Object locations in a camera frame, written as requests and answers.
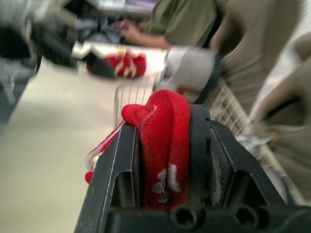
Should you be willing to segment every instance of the person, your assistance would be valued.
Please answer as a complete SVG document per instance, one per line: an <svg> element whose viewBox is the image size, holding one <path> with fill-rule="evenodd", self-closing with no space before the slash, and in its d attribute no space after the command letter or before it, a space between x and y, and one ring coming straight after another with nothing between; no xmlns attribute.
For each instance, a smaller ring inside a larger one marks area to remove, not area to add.
<svg viewBox="0 0 311 233"><path fill-rule="evenodd" d="M215 0L157 0L150 20L116 22L120 36L132 45L168 49L202 46L216 17Z"/></svg>

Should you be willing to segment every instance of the hand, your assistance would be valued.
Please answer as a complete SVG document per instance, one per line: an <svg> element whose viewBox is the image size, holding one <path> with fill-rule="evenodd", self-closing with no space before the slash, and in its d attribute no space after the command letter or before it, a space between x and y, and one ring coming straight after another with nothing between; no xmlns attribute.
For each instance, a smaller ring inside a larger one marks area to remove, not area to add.
<svg viewBox="0 0 311 233"><path fill-rule="evenodd" d="M121 30L120 36L131 44L136 44L138 38L141 36L141 31L135 26L129 26L127 30Z"/></svg>
<svg viewBox="0 0 311 233"><path fill-rule="evenodd" d="M121 20L121 21L118 21L112 24L113 27L125 29L125 30L127 30L130 26L135 26L135 25L136 23L129 19L124 19L124 20Z"/></svg>

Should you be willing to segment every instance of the silver embroidery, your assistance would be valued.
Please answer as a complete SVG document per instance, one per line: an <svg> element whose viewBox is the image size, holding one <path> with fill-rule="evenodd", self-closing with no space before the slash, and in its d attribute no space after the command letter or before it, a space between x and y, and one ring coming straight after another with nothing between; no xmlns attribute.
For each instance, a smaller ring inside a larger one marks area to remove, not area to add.
<svg viewBox="0 0 311 233"><path fill-rule="evenodd" d="M179 187L179 184L177 183L176 172L177 172L177 166L175 164L169 164L167 185L174 192L180 193L181 187Z"/></svg>

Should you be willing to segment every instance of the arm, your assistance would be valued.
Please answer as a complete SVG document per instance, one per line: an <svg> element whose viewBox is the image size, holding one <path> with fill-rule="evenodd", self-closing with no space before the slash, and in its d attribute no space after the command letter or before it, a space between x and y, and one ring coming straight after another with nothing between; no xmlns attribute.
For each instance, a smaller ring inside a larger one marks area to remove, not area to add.
<svg viewBox="0 0 311 233"><path fill-rule="evenodd" d="M168 49L172 46L163 35L148 35L142 33L137 27L130 26L128 30L120 32L120 36L133 45Z"/></svg>
<svg viewBox="0 0 311 233"><path fill-rule="evenodd" d="M219 29L210 42L210 48L215 53L219 53L224 42L233 36L236 31L238 31L237 23L232 19L232 16L229 13L226 13Z"/></svg>
<svg viewBox="0 0 311 233"><path fill-rule="evenodd" d="M150 21L146 21L146 22L139 23L139 24L138 24L139 30L144 31L145 28L148 27L149 23L150 23Z"/></svg>
<svg viewBox="0 0 311 233"><path fill-rule="evenodd" d="M156 47L162 49L168 49L172 46L163 35L148 35L144 33L137 38L135 44L138 46Z"/></svg>

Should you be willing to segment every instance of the sleeve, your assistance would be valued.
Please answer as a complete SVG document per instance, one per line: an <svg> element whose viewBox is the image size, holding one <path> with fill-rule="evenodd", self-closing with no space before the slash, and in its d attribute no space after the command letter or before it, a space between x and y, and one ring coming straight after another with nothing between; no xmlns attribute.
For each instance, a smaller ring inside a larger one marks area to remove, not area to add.
<svg viewBox="0 0 311 233"><path fill-rule="evenodd" d="M215 11L214 0L177 0L165 39L174 45L196 45L213 23Z"/></svg>

